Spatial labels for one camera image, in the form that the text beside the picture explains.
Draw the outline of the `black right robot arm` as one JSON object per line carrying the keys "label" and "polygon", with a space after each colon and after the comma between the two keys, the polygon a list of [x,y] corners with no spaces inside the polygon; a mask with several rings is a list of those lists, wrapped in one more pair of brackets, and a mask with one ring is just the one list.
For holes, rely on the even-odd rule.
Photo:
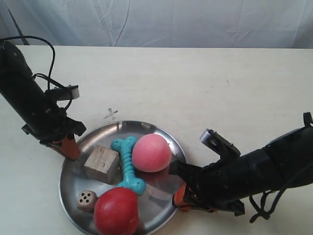
{"label": "black right robot arm", "polygon": [[241,216],[245,214],[242,199],[248,198],[256,210],[250,221],[269,219],[287,189],[313,182],[311,113],[304,113],[303,121],[302,128],[245,155],[216,131],[206,129],[200,140],[220,158],[203,167],[179,160],[170,164],[169,174],[184,182],[173,196],[173,206],[184,212],[227,211]]}

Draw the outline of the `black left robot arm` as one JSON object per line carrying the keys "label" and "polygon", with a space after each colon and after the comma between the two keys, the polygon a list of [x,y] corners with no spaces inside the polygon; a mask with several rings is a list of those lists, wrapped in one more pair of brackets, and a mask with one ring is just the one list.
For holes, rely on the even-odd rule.
{"label": "black left robot arm", "polygon": [[69,160],[80,155],[75,136],[85,125],[67,116],[79,97],[77,85],[63,86],[44,74],[34,74],[22,52],[6,39],[0,41],[0,94],[24,120],[22,130]]}

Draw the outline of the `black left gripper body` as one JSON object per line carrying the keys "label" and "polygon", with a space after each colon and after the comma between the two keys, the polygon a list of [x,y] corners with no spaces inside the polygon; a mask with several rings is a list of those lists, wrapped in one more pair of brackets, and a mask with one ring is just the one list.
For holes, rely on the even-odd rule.
{"label": "black left gripper body", "polygon": [[61,146],[63,139],[74,140],[74,136],[81,136],[85,131],[85,125],[67,117],[65,111],[57,114],[33,113],[30,120],[22,127],[27,135],[32,135],[40,144]]}

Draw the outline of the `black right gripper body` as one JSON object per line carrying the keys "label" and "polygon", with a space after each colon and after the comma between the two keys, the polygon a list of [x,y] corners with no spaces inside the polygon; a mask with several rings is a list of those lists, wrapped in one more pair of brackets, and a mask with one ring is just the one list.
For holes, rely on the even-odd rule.
{"label": "black right gripper body", "polygon": [[177,175],[186,185],[184,202],[202,209],[232,212],[235,216],[245,214],[245,206],[237,198],[229,198],[222,176],[208,166],[199,167],[175,160],[170,163],[168,173]]}

